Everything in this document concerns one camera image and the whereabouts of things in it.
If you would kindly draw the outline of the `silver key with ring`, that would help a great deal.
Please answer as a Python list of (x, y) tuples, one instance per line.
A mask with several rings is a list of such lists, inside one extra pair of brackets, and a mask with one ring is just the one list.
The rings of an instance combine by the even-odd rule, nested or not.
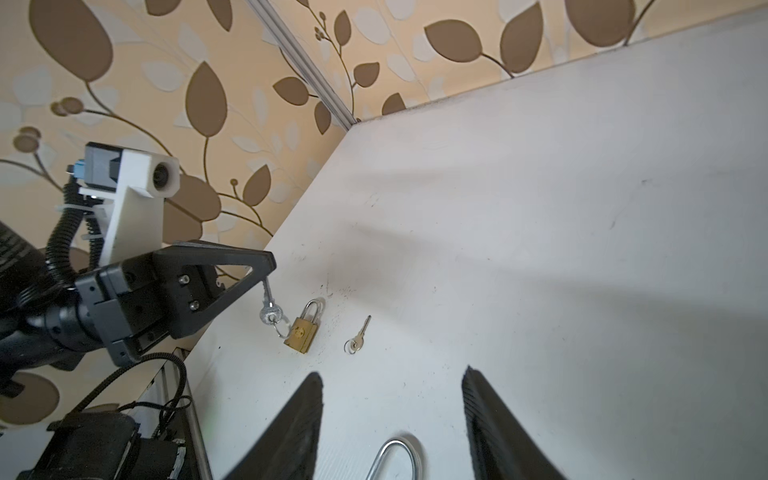
[(259, 316), (261, 321), (271, 326), (281, 339), (287, 339), (291, 331), (291, 323), (285, 316), (282, 307), (276, 302), (269, 280), (265, 278), (261, 282), (263, 286), (263, 306)]

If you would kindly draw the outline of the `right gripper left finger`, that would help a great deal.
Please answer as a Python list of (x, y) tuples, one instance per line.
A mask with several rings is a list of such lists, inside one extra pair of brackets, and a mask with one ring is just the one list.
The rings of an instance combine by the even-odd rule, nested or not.
[(321, 376), (310, 373), (226, 479), (312, 479), (323, 413), (322, 392)]

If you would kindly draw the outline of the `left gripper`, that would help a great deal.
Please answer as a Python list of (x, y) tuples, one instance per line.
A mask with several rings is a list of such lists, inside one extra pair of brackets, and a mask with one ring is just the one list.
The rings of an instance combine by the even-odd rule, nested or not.
[[(249, 273), (222, 286), (215, 267), (227, 265)], [(189, 241), (88, 272), (75, 282), (74, 351), (104, 349), (114, 365), (134, 365), (169, 335), (201, 330), (276, 268), (268, 251)], [(168, 275), (167, 298), (161, 273)]]

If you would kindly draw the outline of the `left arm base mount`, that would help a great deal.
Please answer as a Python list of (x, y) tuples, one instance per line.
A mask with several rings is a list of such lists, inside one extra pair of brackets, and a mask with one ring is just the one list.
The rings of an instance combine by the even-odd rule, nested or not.
[[(163, 404), (133, 401), (112, 411), (89, 411), (89, 405), (132, 366), (115, 370), (101, 381), (61, 420), (47, 429), (53, 437), (35, 466), (19, 479), (190, 479), (192, 461), (188, 442), (166, 435), (178, 413), (192, 405), (185, 393), (188, 375), (184, 361), (172, 353), (151, 353), (139, 364), (163, 360), (175, 366), (177, 388)], [(148, 408), (158, 412), (158, 424), (149, 437), (126, 412)]]

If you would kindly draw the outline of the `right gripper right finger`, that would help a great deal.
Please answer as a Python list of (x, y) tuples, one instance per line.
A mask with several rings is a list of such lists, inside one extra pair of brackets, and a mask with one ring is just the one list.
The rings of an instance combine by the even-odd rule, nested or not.
[(461, 388), (475, 478), (564, 479), (482, 372), (468, 367)]

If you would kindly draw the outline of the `large brass padlock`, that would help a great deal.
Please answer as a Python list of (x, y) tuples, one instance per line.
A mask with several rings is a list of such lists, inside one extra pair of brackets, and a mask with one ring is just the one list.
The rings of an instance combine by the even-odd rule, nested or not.
[(404, 479), (424, 478), (424, 460), (414, 438), (399, 435), (386, 440), (378, 449), (365, 479), (384, 479), (390, 471), (404, 474)]

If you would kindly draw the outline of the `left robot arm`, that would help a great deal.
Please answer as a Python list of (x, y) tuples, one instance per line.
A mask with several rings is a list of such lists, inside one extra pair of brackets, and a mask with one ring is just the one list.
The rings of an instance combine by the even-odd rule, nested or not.
[(189, 337), (276, 269), (272, 253), (211, 242), (179, 242), (58, 284), (44, 255), (1, 227), (1, 393), (23, 387), (19, 370), (74, 370), (106, 349), (130, 366), (166, 337)]

